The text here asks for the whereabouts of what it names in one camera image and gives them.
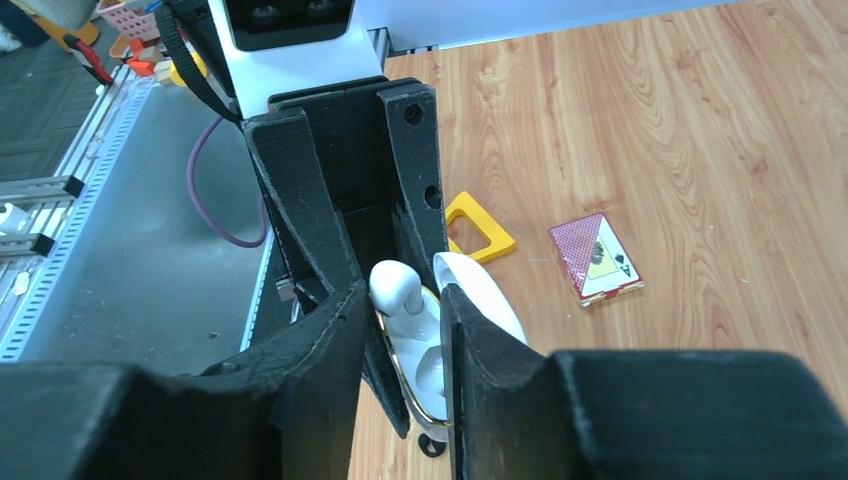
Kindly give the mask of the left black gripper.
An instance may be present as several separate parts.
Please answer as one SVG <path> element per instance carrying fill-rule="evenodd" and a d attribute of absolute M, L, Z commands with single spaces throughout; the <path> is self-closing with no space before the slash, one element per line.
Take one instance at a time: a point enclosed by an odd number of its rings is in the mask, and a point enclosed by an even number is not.
<path fill-rule="evenodd" d="M 435 89 L 384 77 L 279 95 L 243 133 L 303 318 L 254 347 L 292 361 L 283 398 L 353 419 L 366 381 L 400 437 L 410 415 L 365 280 L 401 260 L 423 279 L 447 249 Z"/>

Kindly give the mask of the white earbud charging case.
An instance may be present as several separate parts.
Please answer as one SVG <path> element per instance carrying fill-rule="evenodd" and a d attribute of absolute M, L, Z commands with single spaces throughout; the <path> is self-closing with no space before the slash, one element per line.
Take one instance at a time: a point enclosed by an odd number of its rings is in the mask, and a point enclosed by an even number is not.
<path fill-rule="evenodd" d="M 434 288 L 422 283 L 424 309 L 418 315 L 388 316 L 375 308 L 377 323 L 403 400 L 423 433 L 448 443 L 449 353 L 454 346 L 441 291 L 454 285 L 493 323 L 527 343 L 525 331 L 505 295 L 480 263 L 469 256 L 439 252 L 433 257 Z"/>

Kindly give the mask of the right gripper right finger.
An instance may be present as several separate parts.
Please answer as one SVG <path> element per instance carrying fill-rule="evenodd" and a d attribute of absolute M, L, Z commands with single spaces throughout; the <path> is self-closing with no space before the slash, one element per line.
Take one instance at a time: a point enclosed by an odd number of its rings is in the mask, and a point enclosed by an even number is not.
<path fill-rule="evenodd" d="M 799 359 L 757 350 L 542 355 L 443 290 L 456 479 L 843 479 L 847 424 Z"/>

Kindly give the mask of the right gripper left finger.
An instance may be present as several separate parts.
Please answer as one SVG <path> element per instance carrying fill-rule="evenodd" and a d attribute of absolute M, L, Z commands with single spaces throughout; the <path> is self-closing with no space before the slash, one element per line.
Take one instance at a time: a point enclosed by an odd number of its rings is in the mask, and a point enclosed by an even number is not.
<path fill-rule="evenodd" d="M 356 281 L 198 376 L 121 363 L 1 368 L 5 479 L 343 479 L 369 299 Z"/>

